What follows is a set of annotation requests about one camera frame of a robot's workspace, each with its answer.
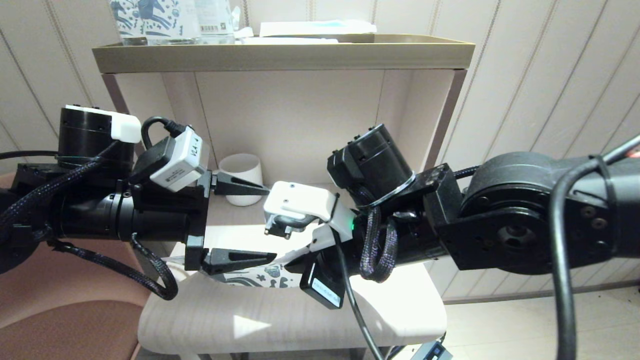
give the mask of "pink chair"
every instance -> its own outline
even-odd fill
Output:
[[[0,188],[9,188],[12,179],[13,174],[0,176]],[[127,243],[71,242],[140,270]],[[43,243],[23,264],[0,275],[0,357],[134,359],[148,296],[134,281]]]

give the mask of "wooden shelf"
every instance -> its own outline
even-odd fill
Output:
[[[162,45],[93,49],[103,74],[246,70],[467,69],[475,45],[427,35],[319,35],[339,44]]]

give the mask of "bottle label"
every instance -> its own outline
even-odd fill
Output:
[[[203,35],[234,33],[233,18],[228,0],[195,0],[200,32]]]

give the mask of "black cable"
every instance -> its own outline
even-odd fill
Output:
[[[360,275],[367,280],[384,282],[396,267],[398,236],[396,225],[391,217],[387,218],[385,229],[385,245],[378,259],[380,249],[380,207],[375,206],[369,210],[367,216],[367,232],[362,246],[360,258]]]
[[[453,176],[457,179],[462,179],[463,177],[468,177],[476,173],[476,170],[480,167],[480,165],[476,165],[474,167],[464,168],[462,170],[458,170],[453,173]]]
[[[360,326],[360,331],[362,331],[362,336],[364,336],[364,340],[367,342],[369,346],[369,350],[373,353],[373,356],[376,360],[385,360],[385,357],[382,356],[380,349],[376,345],[376,342],[373,340],[371,333],[369,332],[369,328],[367,324],[364,322],[362,318],[362,313],[360,312],[360,308],[358,307],[358,303],[356,302],[356,297],[353,294],[353,289],[351,288],[351,281],[349,280],[349,269],[347,267],[347,259],[344,257],[344,252],[342,251],[342,242],[340,240],[340,234],[332,228],[331,232],[333,233],[333,240],[335,241],[335,248],[338,251],[338,260],[340,261],[340,270],[342,271],[342,280],[344,281],[344,287],[347,292],[347,297],[349,298],[349,303],[351,304],[351,309],[353,310],[353,314],[356,317],[356,321]]]
[[[39,206],[43,200],[77,183],[82,180],[86,174],[98,169],[106,160],[104,156],[113,150],[118,143],[120,143],[118,140],[112,142],[106,149],[100,152],[100,154],[91,159],[91,161],[46,184],[38,186],[9,206],[9,208],[0,215],[0,243],[8,239],[13,224],[33,208]]]
[[[142,143],[145,145],[145,149],[149,150],[151,146],[154,145],[151,143],[151,139],[149,138],[149,128],[151,127],[151,125],[155,124],[156,122],[160,122],[162,123],[162,125],[167,125],[169,124],[169,121],[171,120],[167,119],[166,117],[154,116],[150,117],[142,123],[140,133],[142,134]]]
[[[50,150],[7,151],[0,153],[0,160],[21,158],[23,156],[58,156],[58,152]]]
[[[621,160],[633,148],[640,145],[640,135],[608,152],[602,159],[607,165]],[[556,294],[557,316],[557,360],[574,360],[576,356],[575,309],[571,286],[570,264],[567,258],[564,204],[573,185],[586,174],[600,166],[597,158],[582,163],[565,173],[554,186],[549,201],[549,228],[551,236],[551,253],[553,280]]]
[[[162,287],[150,277],[137,271],[136,269],[108,256],[98,254],[90,250],[82,249],[74,246],[72,243],[67,243],[59,240],[49,241],[49,245],[53,246],[54,251],[66,252],[67,254],[75,255],[83,260],[91,261],[92,263],[113,270],[120,275],[124,275],[149,289],[151,292],[158,295],[164,300],[172,300],[176,295],[178,295],[178,284],[175,281],[175,277],[171,273],[169,266],[167,266],[166,263],[162,261],[162,259],[160,259],[157,255],[155,255],[151,250],[142,246],[142,244],[138,242],[136,233],[131,234],[131,246],[134,250],[137,250],[142,255],[144,255],[149,263],[151,263],[156,272],[158,272],[158,274],[160,275],[160,278],[162,279],[165,287]]]
[[[149,128],[156,122],[161,123],[164,126],[164,129],[169,132],[169,135],[171,135],[172,138],[175,138],[176,136],[182,134],[187,128],[186,126],[180,125],[173,120],[167,119],[166,117],[150,117],[149,119],[145,120],[144,123],[142,123],[142,127],[140,128],[142,143],[145,144],[145,149],[147,150],[149,150],[151,146],[154,145],[151,143],[151,139],[149,138]]]

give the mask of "paper cup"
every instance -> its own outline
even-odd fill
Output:
[[[222,159],[218,169],[242,180],[262,185],[260,159],[251,154],[234,154]],[[227,200],[235,206],[249,206],[260,201],[260,195],[227,195]]]

